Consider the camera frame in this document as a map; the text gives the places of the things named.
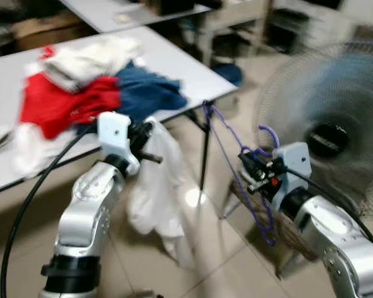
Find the cardboard box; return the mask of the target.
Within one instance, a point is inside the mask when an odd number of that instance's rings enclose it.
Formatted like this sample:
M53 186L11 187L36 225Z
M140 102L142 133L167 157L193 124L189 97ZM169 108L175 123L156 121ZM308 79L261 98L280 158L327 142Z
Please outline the cardboard box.
M19 50L92 36L96 32L81 18L67 12L52 17L30 18L11 26Z

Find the blue round object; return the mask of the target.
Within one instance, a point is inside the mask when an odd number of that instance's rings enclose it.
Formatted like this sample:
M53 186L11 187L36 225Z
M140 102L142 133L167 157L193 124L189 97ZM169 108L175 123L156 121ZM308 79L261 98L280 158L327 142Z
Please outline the blue round object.
M244 83L244 72L235 63L218 63L212 66L211 69L218 76L235 85L235 87L241 87Z

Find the standing electric fan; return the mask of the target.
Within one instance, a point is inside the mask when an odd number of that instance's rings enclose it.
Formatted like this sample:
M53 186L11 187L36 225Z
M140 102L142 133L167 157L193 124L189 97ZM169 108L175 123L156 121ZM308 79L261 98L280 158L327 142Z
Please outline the standing electric fan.
M262 147L305 142L311 178L358 215L373 219L373 40L293 54L254 108Z

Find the white shelf unit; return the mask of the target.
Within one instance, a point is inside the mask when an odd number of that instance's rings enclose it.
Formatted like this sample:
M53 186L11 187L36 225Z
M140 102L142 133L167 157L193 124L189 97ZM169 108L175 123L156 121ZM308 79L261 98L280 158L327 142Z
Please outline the white shelf unit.
M235 58L269 47L288 50L308 34L320 12L337 12L345 0L196 0L210 10L196 20L199 60L212 63L223 50Z

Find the cream folded garment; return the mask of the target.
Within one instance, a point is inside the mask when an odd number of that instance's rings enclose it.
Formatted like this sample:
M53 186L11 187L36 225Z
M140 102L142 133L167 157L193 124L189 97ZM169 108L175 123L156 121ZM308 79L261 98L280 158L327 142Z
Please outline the cream folded garment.
M84 48L59 48L41 62L42 73L60 89L75 94L102 76L115 76L143 54L130 37L101 37Z

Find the pale cream shirt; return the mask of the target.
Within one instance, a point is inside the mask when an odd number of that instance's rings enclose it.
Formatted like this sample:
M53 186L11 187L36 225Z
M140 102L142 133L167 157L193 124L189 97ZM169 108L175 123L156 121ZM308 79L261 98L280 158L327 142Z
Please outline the pale cream shirt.
M183 174L183 151L155 117L147 117L145 123L152 125L152 130L143 151L159 156L163 161L140 163L126 207L129 223L141 235L156 233L164 250L179 267L194 269L194 253L179 202L179 190L187 181Z

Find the grey table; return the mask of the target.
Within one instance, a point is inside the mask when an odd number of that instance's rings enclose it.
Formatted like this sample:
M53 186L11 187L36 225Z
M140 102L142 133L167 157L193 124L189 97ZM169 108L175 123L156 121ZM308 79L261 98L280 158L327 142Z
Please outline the grey table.
M204 14L210 8L196 4L185 12L159 16L141 3L129 0L59 0L97 32L116 32L175 18Z
M237 91L235 85L148 27L123 29L112 36L138 40L143 46L141 59L145 68L181 82L181 94L188 104L180 110L156 112L154 117L161 123L191 110L201 110L204 102L213 103ZM30 49L0 57L0 125L17 124L27 70L41 54L40 49ZM12 162L15 155L11 147L0 148L0 192L27 181L26 176L16 171Z

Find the dark blue garment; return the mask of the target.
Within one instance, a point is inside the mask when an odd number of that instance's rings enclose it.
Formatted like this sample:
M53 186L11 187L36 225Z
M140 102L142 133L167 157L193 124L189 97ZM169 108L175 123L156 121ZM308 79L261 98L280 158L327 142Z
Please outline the dark blue garment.
M115 76L102 76L84 90L84 99L69 116L73 125L89 125L102 112L124 114L140 122L157 111L186 107L181 82L130 62Z

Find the white cloth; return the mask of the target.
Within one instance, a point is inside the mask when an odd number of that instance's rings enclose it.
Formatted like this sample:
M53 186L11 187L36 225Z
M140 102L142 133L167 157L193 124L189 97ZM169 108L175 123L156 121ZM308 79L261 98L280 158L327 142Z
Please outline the white cloth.
M50 165L75 137L75 129L66 129L47 139L42 128L34 123L22 122L15 127L0 124L0 153L9 153L4 159L11 162L16 173L33 177Z

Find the purple plastic hanger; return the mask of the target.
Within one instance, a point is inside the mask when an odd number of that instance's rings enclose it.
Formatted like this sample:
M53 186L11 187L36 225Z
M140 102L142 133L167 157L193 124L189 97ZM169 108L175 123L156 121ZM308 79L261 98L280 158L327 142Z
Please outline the purple plastic hanger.
M201 106L203 107L203 112L206 116L206 126L212 130L214 128L212 118L214 116L219 117L219 121L221 125L230 133L232 137L234 137L234 141L237 144L238 150L240 154L248 153L249 151L253 151L252 148L247 147L246 144L241 140L239 134L235 130L232 125L228 122L226 116L221 113L218 108L215 108L211 102L208 100L204 100L201 102ZM241 178L241 174L238 173L237 168L232 165L229 157L229 153L223 145L219 134L217 132L213 132L215 139L218 141L219 148L221 149L221 153L223 154L224 160L228 165L230 173L232 174L232 182L231 182L231 189L240 191L241 195L239 196L237 206L244 206L254 218L255 224L258 226L259 233L264 237L264 241L271 247L274 247L277 244L278 236L277 230L275 229L275 217L274 213L269 209L269 207L264 206L264 213L265 216L261 217L257 215L257 211L254 208L254 200L252 199L252 195L249 191L244 187L243 179Z

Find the red garment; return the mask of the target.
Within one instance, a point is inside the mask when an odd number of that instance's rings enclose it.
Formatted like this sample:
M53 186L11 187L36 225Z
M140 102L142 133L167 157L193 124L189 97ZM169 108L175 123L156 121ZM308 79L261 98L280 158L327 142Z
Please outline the red garment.
M52 140L73 125L89 125L103 112L121 107L119 79L102 76L83 91L71 94L39 72L25 80L20 123L36 125Z

